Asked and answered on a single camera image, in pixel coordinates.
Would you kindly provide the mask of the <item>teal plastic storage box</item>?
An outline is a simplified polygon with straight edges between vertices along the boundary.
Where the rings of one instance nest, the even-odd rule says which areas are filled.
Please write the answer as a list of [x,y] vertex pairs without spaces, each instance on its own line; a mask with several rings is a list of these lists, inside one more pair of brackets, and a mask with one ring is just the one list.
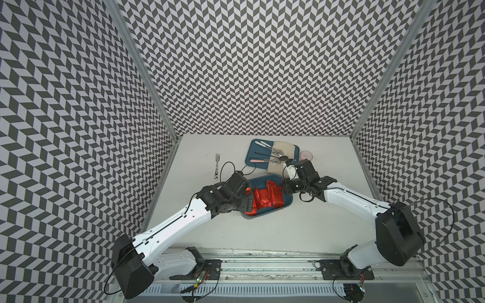
[[250,212],[242,212],[247,219],[262,217],[269,213],[289,207],[293,203],[293,196],[285,194],[282,188],[284,178],[270,174],[249,180],[253,189],[253,208]]

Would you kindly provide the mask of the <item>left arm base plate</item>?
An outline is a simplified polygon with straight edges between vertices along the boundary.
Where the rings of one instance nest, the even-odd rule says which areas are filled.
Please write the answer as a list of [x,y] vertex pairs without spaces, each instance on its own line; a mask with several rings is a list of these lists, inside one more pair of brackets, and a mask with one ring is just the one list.
[[218,280],[221,273],[222,260],[206,260],[204,263],[198,262],[194,269],[186,275],[171,276],[170,280],[195,280],[202,271],[208,273],[208,280]]

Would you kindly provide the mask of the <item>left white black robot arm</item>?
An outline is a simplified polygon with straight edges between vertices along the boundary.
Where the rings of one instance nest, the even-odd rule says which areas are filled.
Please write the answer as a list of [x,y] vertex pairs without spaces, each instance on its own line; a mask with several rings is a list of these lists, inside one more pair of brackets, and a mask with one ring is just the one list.
[[112,248],[112,273],[125,299],[142,294],[156,280],[194,279],[201,284],[215,268],[195,247],[167,253],[179,238],[216,216],[253,208],[252,185],[241,171],[203,187],[173,216],[134,237],[122,235]]

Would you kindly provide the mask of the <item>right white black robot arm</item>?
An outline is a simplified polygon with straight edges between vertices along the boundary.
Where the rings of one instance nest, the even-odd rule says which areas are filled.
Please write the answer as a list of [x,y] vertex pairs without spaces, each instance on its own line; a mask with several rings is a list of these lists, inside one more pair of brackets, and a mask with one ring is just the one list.
[[282,183],[284,193],[309,194],[308,202],[319,199],[336,205],[374,228],[373,240],[356,244],[341,255],[338,268],[344,277],[380,263],[404,266],[424,247],[424,232],[407,205],[379,201],[347,188],[330,176],[321,177],[309,160],[287,161],[283,173],[288,174]]

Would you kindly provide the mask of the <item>red foil tea bag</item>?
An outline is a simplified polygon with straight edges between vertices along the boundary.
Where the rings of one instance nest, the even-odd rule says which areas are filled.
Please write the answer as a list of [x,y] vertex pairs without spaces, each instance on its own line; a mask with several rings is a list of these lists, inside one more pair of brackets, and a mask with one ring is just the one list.
[[256,188],[253,192],[253,211],[252,213],[257,214],[263,208],[272,207],[272,202],[270,200],[269,191],[267,188],[258,189]]
[[250,217],[255,217],[255,216],[258,215],[258,213],[257,214],[252,213],[252,211],[253,211],[253,201],[254,201],[253,192],[254,192],[255,189],[256,188],[253,188],[253,189],[247,188],[246,191],[245,191],[245,197],[248,199],[248,206],[246,208],[245,214],[250,216]]
[[266,182],[266,188],[269,191],[272,208],[282,208],[285,206],[282,188],[273,181]]

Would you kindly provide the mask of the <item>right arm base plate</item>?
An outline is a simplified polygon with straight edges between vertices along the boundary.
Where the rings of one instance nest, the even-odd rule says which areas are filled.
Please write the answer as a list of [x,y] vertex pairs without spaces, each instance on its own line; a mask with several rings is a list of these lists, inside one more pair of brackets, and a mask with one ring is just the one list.
[[342,260],[319,260],[317,269],[322,272],[324,280],[374,280],[375,276],[370,266],[358,269],[348,261]]

